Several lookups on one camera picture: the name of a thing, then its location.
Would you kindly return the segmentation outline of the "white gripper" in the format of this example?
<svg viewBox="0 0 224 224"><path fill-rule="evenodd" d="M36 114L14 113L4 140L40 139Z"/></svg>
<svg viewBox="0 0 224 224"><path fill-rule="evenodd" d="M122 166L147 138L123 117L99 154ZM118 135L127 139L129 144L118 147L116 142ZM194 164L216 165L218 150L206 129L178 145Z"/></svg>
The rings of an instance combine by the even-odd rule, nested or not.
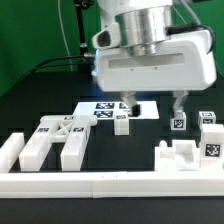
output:
<svg viewBox="0 0 224 224"><path fill-rule="evenodd" d="M173 117L180 118L187 91L204 90L216 80L211 42L209 31L199 30L172 35L157 44L154 55L131 57L125 48L98 51L97 83L105 92L122 92L134 117L141 109L132 91L174 91Z"/></svg>

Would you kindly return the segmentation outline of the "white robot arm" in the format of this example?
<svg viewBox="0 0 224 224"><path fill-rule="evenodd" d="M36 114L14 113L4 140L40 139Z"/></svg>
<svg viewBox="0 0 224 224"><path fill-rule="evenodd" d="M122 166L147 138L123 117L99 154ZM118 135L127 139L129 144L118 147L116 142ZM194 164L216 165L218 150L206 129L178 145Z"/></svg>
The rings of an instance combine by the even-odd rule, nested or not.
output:
<svg viewBox="0 0 224 224"><path fill-rule="evenodd" d="M171 91L173 114L191 91L216 81L214 34L200 22L174 26L172 6L193 0L97 0L101 31L92 38L96 77L105 92L119 92L133 115L137 92Z"/></svg>

